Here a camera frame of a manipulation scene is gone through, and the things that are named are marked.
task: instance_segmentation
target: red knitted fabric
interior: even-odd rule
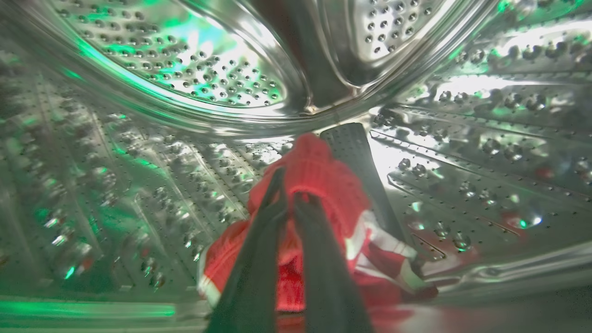
[[[271,177],[280,167],[285,169],[284,184],[290,205],[293,194],[298,191],[321,198],[350,272],[362,288],[366,305],[398,303],[401,299],[401,290],[394,280],[401,280],[398,276],[401,275],[401,263],[406,260],[405,253],[415,252],[384,231],[380,231],[371,218],[365,220],[365,217],[374,215],[369,212],[370,201],[362,189],[362,184],[345,164],[333,159],[327,144],[315,135],[300,136],[292,151],[268,167],[261,181],[250,192],[247,208],[251,217],[256,216]],[[214,293],[206,295],[209,299],[215,299],[215,294],[223,290],[251,222],[252,220],[244,220],[232,224],[207,251],[203,276],[200,279],[200,292]],[[370,246],[372,239],[381,245]],[[288,220],[285,237],[280,243],[278,253],[276,309],[283,312],[301,312],[305,307],[303,254],[291,218]],[[360,269],[365,273],[356,272],[360,256],[363,256],[366,265]],[[384,272],[375,273],[377,269]],[[380,292],[381,286],[386,293]]]

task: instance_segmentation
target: red cloth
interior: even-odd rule
[[[378,227],[360,180],[345,164],[333,159],[327,144],[313,134],[300,136],[293,150],[270,165],[253,187],[247,205],[251,217],[256,215],[271,177],[280,167],[285,168],[284,184],[290,204],[298,191],[321,198],[367,307],[397,304],[403,294],[415,294],[415,289],[426,287],[405,265],[416,252]],[[212,305],[230,276],[251,222],[252,218],[232,224],[202,258],[205,264],[199,290]],[[303,254],[291,219],[278,253],[276,309],[301,312],[305,308]]]

